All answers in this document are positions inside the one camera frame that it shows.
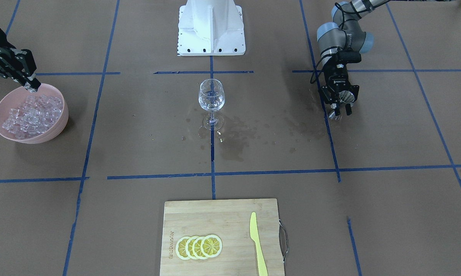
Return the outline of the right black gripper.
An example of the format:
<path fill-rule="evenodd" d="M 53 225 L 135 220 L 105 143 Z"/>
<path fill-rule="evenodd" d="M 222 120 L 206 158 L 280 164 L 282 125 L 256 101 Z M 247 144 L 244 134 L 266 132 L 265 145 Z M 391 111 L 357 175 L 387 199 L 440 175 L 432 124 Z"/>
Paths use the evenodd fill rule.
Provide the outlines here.
<path fill-rule="evenodd" d="M 36 78 L 36 63 L 29 49 L 17 49 L 0 28 L 0 76 L 20 83 L 27 91 L 37 92 L 41 82 Z"/>

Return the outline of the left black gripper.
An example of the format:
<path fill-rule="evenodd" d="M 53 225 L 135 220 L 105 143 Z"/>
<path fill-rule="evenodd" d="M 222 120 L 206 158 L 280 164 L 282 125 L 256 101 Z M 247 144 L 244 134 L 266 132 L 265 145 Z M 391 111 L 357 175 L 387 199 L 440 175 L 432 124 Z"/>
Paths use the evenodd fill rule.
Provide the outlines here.
<path fill-rule="evenodd" d="M 346 115 L 352 115 L 353 103 L 358 100 L 360 86 L 352 85 L 350 87 L 346 63 L 327 61 L 324 65 L 324 78 L 326 86 L 321 87 L 321 99 L 325 104 L 330 105 L 330 108 L 333 110 L 329 116 L 339 117 L 340 103 L 337 96 L 343 91 L 346 91 Z"/>

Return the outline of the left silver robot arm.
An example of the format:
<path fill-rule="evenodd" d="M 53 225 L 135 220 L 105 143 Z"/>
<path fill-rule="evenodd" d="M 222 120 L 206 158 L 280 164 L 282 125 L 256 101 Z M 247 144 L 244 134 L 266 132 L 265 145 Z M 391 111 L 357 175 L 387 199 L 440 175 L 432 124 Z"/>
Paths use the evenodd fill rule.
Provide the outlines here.
<path fill-rule="evenodd" d="M 324 23 L 316 33 L 322 65 L 320 73 L 324 84 L 319 93 L 332 111 L 328 117 L 338 120 L 344 108 L 346 115 L 352 114 L 352 105 L 358 100 L 359 85 L 351 84 L 347 65 L 362 61 L 362 54 L 369 52 L 374 44 L 371 33 L 362 30 L 359 21 L 387 0 L 352 0 L 336 2 L 331 11 L 332 21 Z"/>

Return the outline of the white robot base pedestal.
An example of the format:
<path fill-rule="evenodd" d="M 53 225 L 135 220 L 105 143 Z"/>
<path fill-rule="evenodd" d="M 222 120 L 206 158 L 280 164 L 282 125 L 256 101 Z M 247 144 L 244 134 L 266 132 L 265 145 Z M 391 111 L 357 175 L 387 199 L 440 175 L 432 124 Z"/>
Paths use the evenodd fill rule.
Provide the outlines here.
<path fill-rule="evenodd" d="M 188 0 L 178 13 L 178 56 L 246 52 L 242 7 L 233 0 Z"/>

